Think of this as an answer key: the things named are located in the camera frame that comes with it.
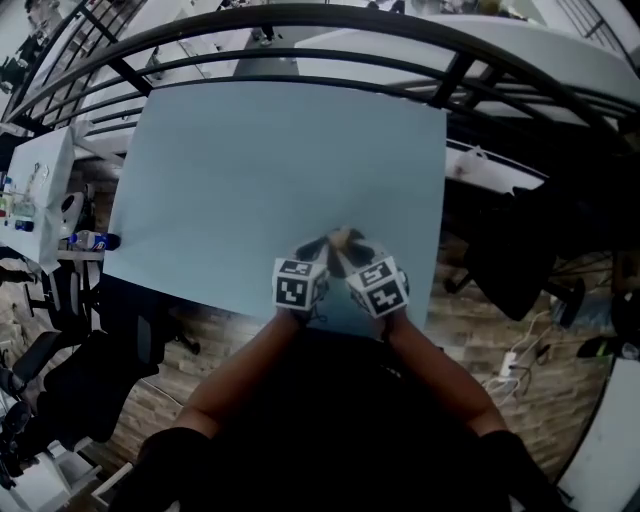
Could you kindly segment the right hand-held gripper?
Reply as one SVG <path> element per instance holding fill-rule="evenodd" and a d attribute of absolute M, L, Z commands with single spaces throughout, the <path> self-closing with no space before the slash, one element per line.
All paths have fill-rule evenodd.
<path fill-rule="evenodd" d="M 333 275 L 346 278 L 351 297 L 372 318 L 384 317 L 409 305 L 406 274 L 385 249 L 359 230 L 350 230 L 344 247 L 335 248 Z"/>

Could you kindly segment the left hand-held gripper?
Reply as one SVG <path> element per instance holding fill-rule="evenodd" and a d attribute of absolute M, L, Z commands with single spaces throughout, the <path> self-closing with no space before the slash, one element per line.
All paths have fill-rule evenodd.
<path fill-rule="evenodd" d="M 273 304 L 294 311 L 311 311 L 328 291 L 328 270 L 333 268 L 334 261 L 331 237 L 323 235 L 301 244 L 295 249 L 295 259 L 275 260 L 272 275 Z"/>

